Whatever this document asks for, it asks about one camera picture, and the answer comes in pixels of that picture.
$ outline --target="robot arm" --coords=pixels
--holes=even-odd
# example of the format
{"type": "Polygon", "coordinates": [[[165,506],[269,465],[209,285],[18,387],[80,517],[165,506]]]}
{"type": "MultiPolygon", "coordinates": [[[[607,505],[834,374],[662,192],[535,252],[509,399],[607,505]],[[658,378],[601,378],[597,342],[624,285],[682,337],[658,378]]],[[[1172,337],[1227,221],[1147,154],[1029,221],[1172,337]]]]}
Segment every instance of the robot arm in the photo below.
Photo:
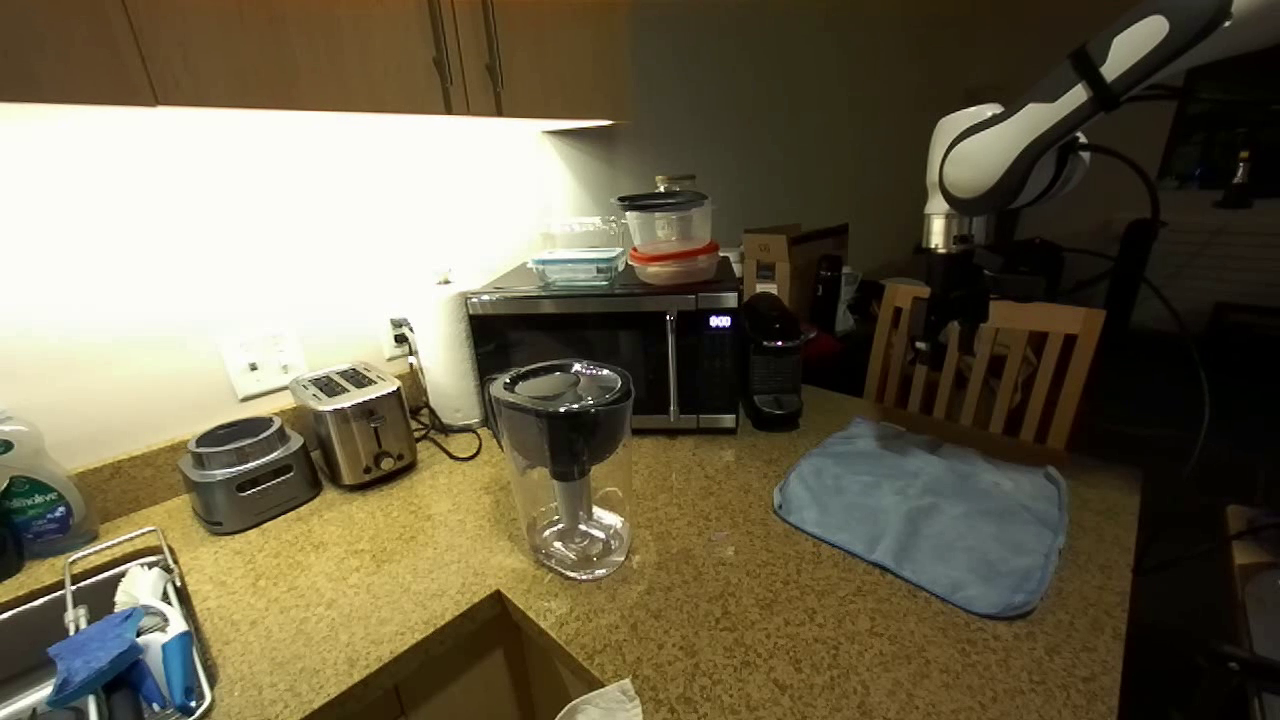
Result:
{"type": "Polygon", "coordinates": [[[972,222],[1067,186],[1083,173],[1081,126],[1091,115],[1158,75],[1275,41],[1280,0],[1147,0],[1081,44],[1072,63],[1016,106],[975,104],[943,115],[923,173],[923,246],[936,262],[916,351],[931,355],[947,321],[984,321],[972,222]]]}

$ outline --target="cabinet door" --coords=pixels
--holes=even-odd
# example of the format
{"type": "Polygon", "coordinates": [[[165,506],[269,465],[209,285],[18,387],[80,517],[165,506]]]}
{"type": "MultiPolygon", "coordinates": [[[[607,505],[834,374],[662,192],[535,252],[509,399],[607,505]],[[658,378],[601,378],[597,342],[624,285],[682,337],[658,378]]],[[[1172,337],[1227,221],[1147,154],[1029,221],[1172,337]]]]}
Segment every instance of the cabinet door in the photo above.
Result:
{"type": "Polygon", "coordinates": [[[128,0],[161,104],[442,110],[430,0],[128,0]]]}
{"type": "Polygon", "coordinates": [[[0,0],[0,100],[151,104],[120,0],[0,0]]]}
{"type": "Polygon", "coordinates": [[[628,0],[455,0],[469,106],[620,115],[628,0]]]}

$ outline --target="blue cloth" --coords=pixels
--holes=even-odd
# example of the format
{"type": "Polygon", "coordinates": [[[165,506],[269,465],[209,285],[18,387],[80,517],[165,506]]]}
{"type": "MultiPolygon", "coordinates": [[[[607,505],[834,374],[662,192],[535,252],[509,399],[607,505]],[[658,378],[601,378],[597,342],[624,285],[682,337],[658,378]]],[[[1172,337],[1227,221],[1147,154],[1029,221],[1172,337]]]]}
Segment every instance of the blue cloth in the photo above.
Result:
{"type": "Polygon", "coordinates": [[[1056,468],[1003,465],[896,423],[853,421],[773,492],[801,530],[975,614],[1038,607],[1067,541],[1056,468]]]}
{"type": "Polygon", "coordinates": [[[54,666],[48,703],[68,706],[100,691],[102,682],[110,682],[120,673],[128,673],[128,664],[138,658],[138,646],[137,646],[138,614],[144,614],[138,607],[110,613],[88,623],[85,632],[54,641],[48,646],[54,666]]]}

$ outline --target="silver toaster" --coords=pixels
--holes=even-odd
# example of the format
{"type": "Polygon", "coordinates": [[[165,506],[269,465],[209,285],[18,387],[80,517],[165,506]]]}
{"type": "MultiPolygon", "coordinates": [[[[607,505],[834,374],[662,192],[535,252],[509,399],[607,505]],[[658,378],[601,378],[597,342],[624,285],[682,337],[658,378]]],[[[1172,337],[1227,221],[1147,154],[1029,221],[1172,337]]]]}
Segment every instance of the silver toaster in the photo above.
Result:
{"type": "Polygon", "coordinates": [[[306,412],[315,465],[338,486],[386,478],[414,465],[400,378],[364,363],[290,378],[306,412]]]}

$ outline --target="wall outlet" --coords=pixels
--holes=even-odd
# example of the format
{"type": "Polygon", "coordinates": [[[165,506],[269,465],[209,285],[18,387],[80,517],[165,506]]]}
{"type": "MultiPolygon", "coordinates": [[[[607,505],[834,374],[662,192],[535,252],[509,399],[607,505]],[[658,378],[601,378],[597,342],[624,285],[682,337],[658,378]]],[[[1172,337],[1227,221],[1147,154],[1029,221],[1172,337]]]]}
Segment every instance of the wall outlet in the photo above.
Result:
{"type": "Polygon", "coordinates": [[[414,328],[408,316],[390,316],[390,333],[386,333],[386,359],[414,359],[414,328]]]}
{"type": "Polygon", "coordinates": [[[219,351],[240,399],[269,397],[303,371],[303,346],[282,328],[225,337],[219,351]]]}

